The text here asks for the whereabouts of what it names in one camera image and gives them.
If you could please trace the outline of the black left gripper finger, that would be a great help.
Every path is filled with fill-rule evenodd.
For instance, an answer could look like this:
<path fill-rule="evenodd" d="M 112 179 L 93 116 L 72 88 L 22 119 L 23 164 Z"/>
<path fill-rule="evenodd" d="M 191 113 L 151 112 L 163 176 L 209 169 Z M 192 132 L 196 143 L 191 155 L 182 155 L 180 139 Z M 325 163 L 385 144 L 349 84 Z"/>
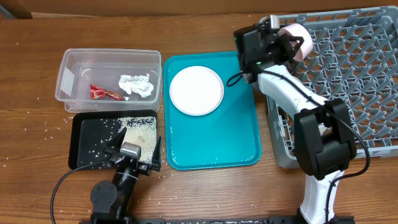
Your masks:
<path fill-rule="evenodd" d="M 118 134 L 113 137 L 104 147 L 104 153 L 113 154 L 119 152 L 126 135 L 127 128 L 123 128 Z"/>
<path fill-rule="evenodd" d="M 160 172 L 161 170 L 161 158 L 160 158 L 161 142 L 162 142 L 161 137 L 159 137 L 152 154 L 150 168 L 156 172 Z"/>

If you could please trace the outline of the pile of rice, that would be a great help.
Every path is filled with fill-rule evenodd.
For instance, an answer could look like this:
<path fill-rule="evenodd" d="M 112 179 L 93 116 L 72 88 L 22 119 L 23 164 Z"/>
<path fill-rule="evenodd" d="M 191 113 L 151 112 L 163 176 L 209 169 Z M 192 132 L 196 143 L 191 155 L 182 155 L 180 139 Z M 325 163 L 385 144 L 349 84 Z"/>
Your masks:
<path fill-rule="evenodd" d="M 153 116 L 90 119 L 88 131 L 93 131 L 94 146 L 106 144 L 123 129 L 126 128 L 124 142 L 141 147 L 141 162 L 150 163 L 157 144 L 156 119 Z"/>

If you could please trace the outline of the red snack wrapper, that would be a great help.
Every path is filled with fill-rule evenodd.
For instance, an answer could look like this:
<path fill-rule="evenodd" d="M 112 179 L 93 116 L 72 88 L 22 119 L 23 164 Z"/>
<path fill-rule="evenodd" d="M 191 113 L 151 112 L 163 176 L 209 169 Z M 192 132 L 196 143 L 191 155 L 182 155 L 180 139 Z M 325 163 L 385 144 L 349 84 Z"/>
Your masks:
<path fill-rule="evenodd" d="M 90 96 L 92 100 L 109 98 L 116 101 L 128 101 L 128 96 L 122 96 L 114 91 L 105 90 L 96 85 L 90 85 Z"/>

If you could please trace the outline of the white tissue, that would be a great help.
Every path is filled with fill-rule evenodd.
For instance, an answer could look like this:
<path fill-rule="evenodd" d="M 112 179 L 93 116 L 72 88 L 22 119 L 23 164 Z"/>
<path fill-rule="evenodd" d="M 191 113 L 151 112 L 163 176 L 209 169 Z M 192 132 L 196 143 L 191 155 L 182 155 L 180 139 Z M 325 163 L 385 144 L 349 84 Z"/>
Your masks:
<path fill-rule="evenodd" d="M 154 86 L 149 82 L 150 75 L 121 75 L 119 79 L 119 87 L 128 95 L 136 93 L 142 98 L 146 98 L 152 94 Z"/>

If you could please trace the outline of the large white plate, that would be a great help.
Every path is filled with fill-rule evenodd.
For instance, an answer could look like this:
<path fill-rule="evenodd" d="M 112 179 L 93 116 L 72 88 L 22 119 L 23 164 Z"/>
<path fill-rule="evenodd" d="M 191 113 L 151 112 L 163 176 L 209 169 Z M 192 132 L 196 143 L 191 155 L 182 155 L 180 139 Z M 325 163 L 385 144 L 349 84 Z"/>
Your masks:
<path fill-rule="evenodd" d="M 220 76 L 204 66 L 179 71 L 169 87 L 170 99 L 179 111 L 190 116 L 211 113 L 221 104 L 224 85 Z"/>

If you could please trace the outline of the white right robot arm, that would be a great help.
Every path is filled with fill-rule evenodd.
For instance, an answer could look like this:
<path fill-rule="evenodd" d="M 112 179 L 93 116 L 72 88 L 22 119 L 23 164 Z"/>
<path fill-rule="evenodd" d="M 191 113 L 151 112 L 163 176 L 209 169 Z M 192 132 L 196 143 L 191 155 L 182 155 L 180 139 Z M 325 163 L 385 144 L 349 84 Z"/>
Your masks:
<path fill-rule="evenodd" d="M 280 28 L 264 22 L 236 30 L 234 40 L 241 69 L 237 76 L 256 85 L 294 121 L 294 156 L 306 174 L 301 222 L 332 221 L 335 188 L 356 148 L 344 101 L 314 93 L 284 65 L 310 54 L 309 32 L 300 24 Z"/>

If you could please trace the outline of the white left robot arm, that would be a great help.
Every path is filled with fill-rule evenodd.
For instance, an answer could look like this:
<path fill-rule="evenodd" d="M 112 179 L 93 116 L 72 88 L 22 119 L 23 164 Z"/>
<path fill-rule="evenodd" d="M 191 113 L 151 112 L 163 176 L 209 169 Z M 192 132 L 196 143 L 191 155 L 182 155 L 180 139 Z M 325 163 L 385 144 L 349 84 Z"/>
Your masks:
<path fill-rule="evenodd" d="M 150 176 L 152 171 L 160 171 L 161 138 L 158 138 L 149 162 L 140 161 L 141 147 L 124 142 L 126 128 L 112 138 L 103 149 L 109 154 L 110 163 L 116 172 L 111 181 L 97 183 L 91 190 L 90 199 L 93 213 L 90 223 L 138 223 L 127 213 L 134 186 L 140 175 Z"/>

